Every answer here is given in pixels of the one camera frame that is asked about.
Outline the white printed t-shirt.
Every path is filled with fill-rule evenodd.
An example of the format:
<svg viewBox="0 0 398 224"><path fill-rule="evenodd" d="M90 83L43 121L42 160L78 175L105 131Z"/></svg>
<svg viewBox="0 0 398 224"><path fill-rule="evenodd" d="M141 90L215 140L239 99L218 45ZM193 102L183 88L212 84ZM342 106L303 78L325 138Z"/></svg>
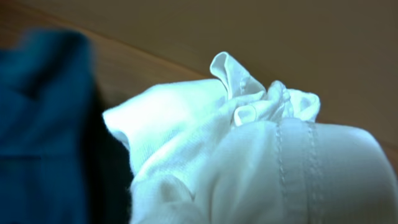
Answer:
<svg viewBox="0 0 398 224"><path fill-rule="evenodd" d="M108 109L129 153L131 223L397 222L397 177L367 131L316 122L316 94L265 88L229 53L206 80Z"/></svg>

